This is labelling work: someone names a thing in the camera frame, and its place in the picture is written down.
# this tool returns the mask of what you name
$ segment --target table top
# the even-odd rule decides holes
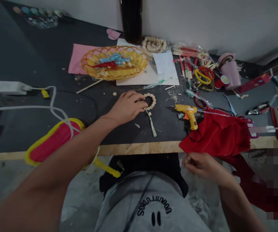
[[[93,80],[89,78],[79,84],[73,74],[62,70],[69,66],[73,43],[92,46],[116,45],[116,41],[108,38],[107,28],[65,18],[56,28],[38,29],[12,11],[12,3],[3,4],[8,12],[4,11],[0,16],[0,81],[20,81],[41,88],[56,86],[58,92],[54,106],[63,109],[69,117],[82,120],[86,126],[107,113],[122,92],[138,87],[116,86],[115,82],[102,81],[79,95],[75,94],[92,84]],[[258,76],[259,66],[243,63],[242,76]],[[141,91],[142,94],[152,93],[157,99],[157,104],[151,110],[154,127],[161,131],[156,131],[157,137],[152,135],[147,115],[141,113],[135,120],[113,130],[102,145],[178,141],[186,136],[183,130],[184,121],[178,120],[177,112],[168,108],[174,104],[194,106],[193,99],[184,94],[186,83],[182,80],[179,63],[176,64],[176,69],[180,78],[179,86],[169,90],[165,90],[168,86],[157,86]],[[243,100],[224,90],[201,92],[213,107],[230,110],[224,94],[229,96],[237,113],[244,115],[247,110],[269,101],[275,90],[274,84],[270,82],[247,92],[249,97]],[[49,101],[44,99],[39,91],[29,92],[26,96],[0,95],[0,106],[16,105],[49,105]],[[255,126],[272,125],[270,113],[250,118],[254,120]],[[0,152],[27,150],[57,123],[58,120],[47,109],[0,112]]]

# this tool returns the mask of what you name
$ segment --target hot glue gun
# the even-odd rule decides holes
[[[192,131],[195,131],[195,130],[198,129],[198,125],[197,125],[197,122],[196,122],[196,119],[195,119],[195,116],[194,116],[194,114],[197,112],[196,107],[191,107],[191,106],[187,106],[187,105],[180,105],[180,104],[176,104],[172,107],[174,107],[175,110],[177,110],[177,111],[185,113],[184,119],[190,120]]]

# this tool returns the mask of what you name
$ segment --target wicker basket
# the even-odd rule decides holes
[[[92,67],[100,63],[100,58],[107,58],[116,52],[118,52],[122,57],[131,58],[130,63],[132,66],[117,66],[116,68]],[[96,48],[86,53],[81,60],[81,66],[88,75],[106,81],[115,81],[137,76],[145,70],[147,65],[147,55],[141,52],[139,48],[130,46]]]

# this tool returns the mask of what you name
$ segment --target concrete floor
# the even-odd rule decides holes
[[[109,163],[110,157],[100,157]],[[22,180],[34,169],[25,164],[23,160],[0,161],[0,204]],[[181,171],[189,186],[186,196],[190,207],[194,207],[203,221],[212,231],[229,231],[224,217],[217,186]],[[103,200],[99,191],[99,177],[103,171],[91,167],[85,172],[80,172],[71,182],[64,201],[60,231],[93,231],[98,218],[98,213]],[[262,220],[268,231],[278,231],[277,220],[267,220],[266,213],[254,207],[257,215]]]

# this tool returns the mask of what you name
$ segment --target person's left hand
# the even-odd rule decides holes
[[[127,123],[135,119],[140,112],[144,112],[144,107],[148,107],[145,101],[137,101],[139,99],[145,100],[145,97],[135,91],[124,92],[109,113],[102,117],[113,119],[117,126]]]

